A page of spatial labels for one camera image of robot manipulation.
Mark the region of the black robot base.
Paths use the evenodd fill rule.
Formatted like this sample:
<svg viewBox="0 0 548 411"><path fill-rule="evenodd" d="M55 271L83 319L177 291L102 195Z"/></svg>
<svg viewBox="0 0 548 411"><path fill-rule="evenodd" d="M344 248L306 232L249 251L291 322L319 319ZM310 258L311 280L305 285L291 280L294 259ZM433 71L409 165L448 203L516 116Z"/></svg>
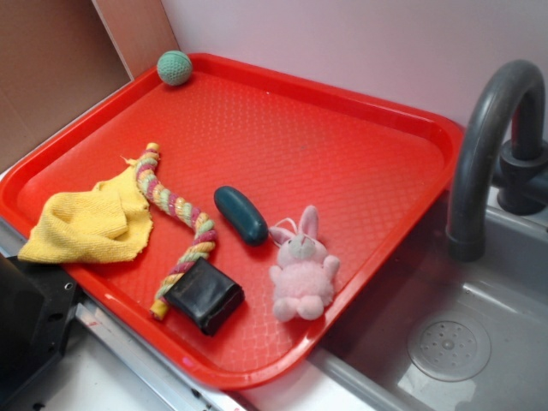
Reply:
<svg viewBox="0 0 548 411"><path fill-rule="evenodd" d="M1 258L1 409L63 356L80 289L59 265Z"/></svg>

